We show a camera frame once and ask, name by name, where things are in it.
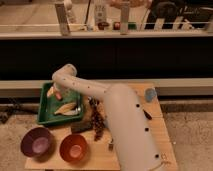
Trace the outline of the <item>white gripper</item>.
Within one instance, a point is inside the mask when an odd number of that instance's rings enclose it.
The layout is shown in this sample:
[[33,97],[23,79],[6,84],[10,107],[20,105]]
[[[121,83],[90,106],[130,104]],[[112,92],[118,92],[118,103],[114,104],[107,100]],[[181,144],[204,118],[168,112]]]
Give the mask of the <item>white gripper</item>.
[[64,86],[61,86],[57,83],[53,83],[50,88],[48,89],[46,95],[48,97],[55,96],[55,93],[60,93],[63,98],[68,97],[70,94],[70,90],[68,88],[65,88]]

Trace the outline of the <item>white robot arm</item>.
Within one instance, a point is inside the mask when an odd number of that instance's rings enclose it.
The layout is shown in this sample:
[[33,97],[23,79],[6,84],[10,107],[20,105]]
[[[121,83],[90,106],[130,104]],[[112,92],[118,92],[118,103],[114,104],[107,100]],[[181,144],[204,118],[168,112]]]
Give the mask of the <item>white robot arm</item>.
[[122,83],[100,83],[77,77],[72,64],[52,74],[58,91],[69,88],[100,100],[121,171],[166,171],[136,92]]

